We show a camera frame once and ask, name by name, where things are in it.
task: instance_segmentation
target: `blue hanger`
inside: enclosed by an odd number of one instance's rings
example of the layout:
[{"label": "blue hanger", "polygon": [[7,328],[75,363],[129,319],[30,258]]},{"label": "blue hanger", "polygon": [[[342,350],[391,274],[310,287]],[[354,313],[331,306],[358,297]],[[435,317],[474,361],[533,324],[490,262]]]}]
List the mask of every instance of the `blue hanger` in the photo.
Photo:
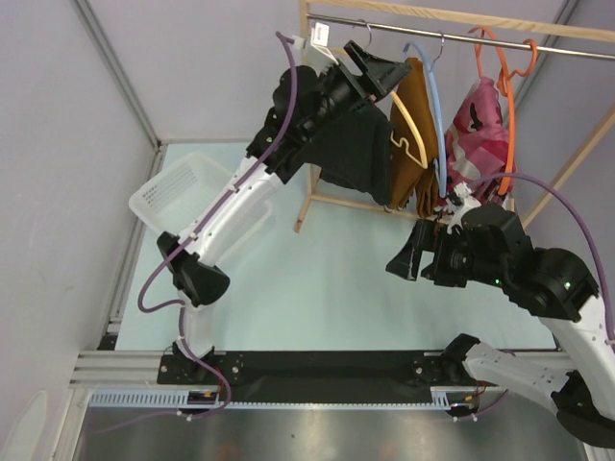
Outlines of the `blue hanger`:
[{"label": "blue hanger", "polygon": [[444,36],[442,36],[442,46],[440,47],[440,54],[431,62],[429,55],[426,53],[419,43],[409,41],[404,47],[404,55],[407,56],[407,51],[413,46],[416,51],[419,52],[421,60],[427,70],[427,76],[430,81],[430,93],[431,100],[433,102],[433,110],[435,112],[435,130],[438,138],[438,161],[435,163],[435,168],[438,172],[438,188],[440,197],[446,197],[446,179],[447,179],[447,166],[446,166],[446,143],[444,142],[444,127],[442,126],[442,109],[440,108],[440,97],[438,95],[438,88],[435,85],[435,76],[433,75],[433,65],[442,55],[442,48],[444,48]]}]

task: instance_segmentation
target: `pink floral garment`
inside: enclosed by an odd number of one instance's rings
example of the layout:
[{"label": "pink floral garment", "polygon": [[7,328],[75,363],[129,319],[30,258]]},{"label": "pink floral garment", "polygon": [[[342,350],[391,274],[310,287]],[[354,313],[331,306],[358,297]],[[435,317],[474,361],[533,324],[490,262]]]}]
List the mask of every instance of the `pink floral garment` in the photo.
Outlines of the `pink floral garment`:
[{"label": "pink floral garment", "polygon": [[[447,191],[460,182],[503,172],[508,155],[508,129],[502,125],[498,91],[492,79],[480,77],[472,86],[446,132]],[[475,193],[481,203],[501,204],[501,180],[483,183]],[[513,181],[506,191],[512,190]],[[445,205],[440,199],[439,205]]]}]

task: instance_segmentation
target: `clothing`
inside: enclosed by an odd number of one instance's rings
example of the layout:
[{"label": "clothing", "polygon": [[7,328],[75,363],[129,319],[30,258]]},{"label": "clothing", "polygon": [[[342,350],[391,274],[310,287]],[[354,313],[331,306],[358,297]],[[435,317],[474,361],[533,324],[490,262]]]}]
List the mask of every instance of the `clothing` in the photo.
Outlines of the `clothing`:
[{"label": "clothing", "polygon": [[[435,179],[435,169],[433,160],[438,157],[438,141],[433,125],[433,118],[430,110],[430,99],[427,93],[427,85],[423,74],[423,63],[416,58],[406,60],[412,66],[412,72],[402,80],[397,88],[397,95],[400,97],[416,127],[423,138],[425,151],[427,154],[428,169],[424,170],[406,154],[406,146],[397,147],[391,145],[391,180],[392,197],[388,204],[390,208],[405,207],[407,201],[420,187],[420,206],[417,201],[417,212],[422,216],[433,215],[438,190],[437,180]],[[395,139],[404,137],[408,141],[408,150],[416,158],[419,157],[419,149],[399,109],[393,105],[391,109],[391,123],[395,127]]]},{"label": "clothing", "polygon": [[[480,31],[480,38],[483,38],[485,34],[487,34],[492,40],[497,40],[498,37],[489,29],[488,27],[478,26],[469,31],[470,34],[473,32]],[[526,77],[529,75],[536,65],[536,60],[538,59],[538,47],[536,42],[531,38],[524,40],[526,45],[529,45],[531,48],[531,62],[526,70],[515,69],[512,72],[508,70],[508,63],[506,62],[506,54],[504,50],[499,46],[496,46],[496,51],[498,52],[498,57],[500,58],[500,64],[502,65],[502,69],[500,69],[500,76],[498,77],[498,90],[502,93],[502,95],[508,100],[508,149],[506,155],[506,165],[504,167],[504,172],[512,173],[515,171],[515,134],[516,134],[516,115],[515,115],[515,98],[514,98],[514,88],[512,87],[512,78],[515,75],[519,75],[520,77]],[[482,45],[474,45],[474,51],[477,57],[477,68],[479,71],[479,77],[482,79],[482,62],[480,60],[480,52],[482,50]],[[499,181],[498,186],[498,194],[500,196],[505,196],[512,189],[512,178],[502,178]],[[502,197],[498,198],[494,202],[501,202],[503,200]]]},{"label": "clothing", "polygon": [[440,197],[446,196],[446,141],[444,140],[444,124],[442,123],[442,108],[440,107],[440,94],[438,93],[438,86],[435,82],[435,74],[433,73],[433,67],[435,61],[431,61],[430,55],[425,51],[425,48],[421,46],[420,43],[416,43],[412,40],[409,40],[406,46],[404,47],[404,53],[407,53],[407,50],[410,46],[416,48],[416,51],[419,53],[419,57],[423,62],[426,63],[425,70],[427,73],[427,79],[429,82],[430,88],[430,96],[431,96],[431,107],[433,108],[434,122],[435,122],[435,132],[438,136],[438,168],[436,168],[436,177],[437,177],[437,186],[438,186],[438,194]]},{"label": "clothing", "polygon": [[[508,130],[503,126],[498,91],[493,80],[480,77],[461,104],[446,133],[447,190],[460,182],[503,172],[508,158]],[[498,195],[502,180],[484,182],[474,196],[483,204],[501,204]],[[506,191],[512,189],[513,182]]]},{"label": "clothing", "polygon": [[391,132],[382,111],[367,103],[324,126],[302,155],[322,167],[323,181],[367,192],[386,205],[391,200]]}]

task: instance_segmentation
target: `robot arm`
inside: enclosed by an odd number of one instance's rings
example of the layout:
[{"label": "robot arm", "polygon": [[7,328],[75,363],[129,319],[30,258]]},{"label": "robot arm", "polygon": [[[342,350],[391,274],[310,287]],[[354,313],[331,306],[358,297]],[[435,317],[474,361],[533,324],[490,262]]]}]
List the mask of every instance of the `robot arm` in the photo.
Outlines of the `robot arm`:
[{"label": "robot arm", "polygon": [[296,104],[277,147],[269,149],[283,129],[286,114],[293,109],[290,70],[280,78],[273,94],[274,107],[219,197],[179,235],[165,232],[157,242],[163,257],[170,259],[173,283],[185,305],[186,342],[199,357],[213,347],[213,307],[231,283],[216,266],[219,257],[233,244],[231,235],[236,235],[251,213],[290,181],[304,163],[310,162],[304,148],[323,127],[349,110],[379,101],[411,70],[408,63],[374,57],[350,41],[344,49],[361,71],[356,76],[326,48],[297,37],[294,44],[303,48],[306,57],[322,72],[317,75],[311,67],[296,67]]},{"label": "robot arm", "polygon": [[442,286],[465,287],[474,280],[499,287],[538,317],[570,355],[574,371],[540,367],[465,334],[449,345],[443,358],[476,380],[496,383],[546,407],[581,441],[614,449],[615,353],[591,273],[566,250],[533,248],[515,213],[481,206],[465,184],[455,192],[451,224],[417,222],[386,270],[416,280],[422,252],[433,252],[422,277]]}]

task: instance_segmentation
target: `light blue floor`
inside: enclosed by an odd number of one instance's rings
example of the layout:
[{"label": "light blue floor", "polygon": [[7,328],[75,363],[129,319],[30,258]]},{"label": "light blue floor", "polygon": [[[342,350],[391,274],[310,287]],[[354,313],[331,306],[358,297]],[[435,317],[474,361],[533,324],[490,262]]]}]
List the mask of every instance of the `light blue floor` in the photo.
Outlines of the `light blue floor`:
[{"label": "light blue floor", "polygon": [[[165,166],[201,151],[233,171],[244,149],[171,145]],[[313,202],[295,233],[305,187],[301,172],[271,199],[273,221],[221,265],[232,282],[215,312],[217,349],[440,350],[461,332],[498,348],[554,347],[550,332],[495,288],[439,288],[385,273],[409,236],[406,218]],[[161,261],[155,240],[149,233],[143,239],[118,350],[162,351],[177,337],[176,307],[149,315],[136,308],[140,287]],[[170,280],[160,275],[148,305],[176,298]]]}]

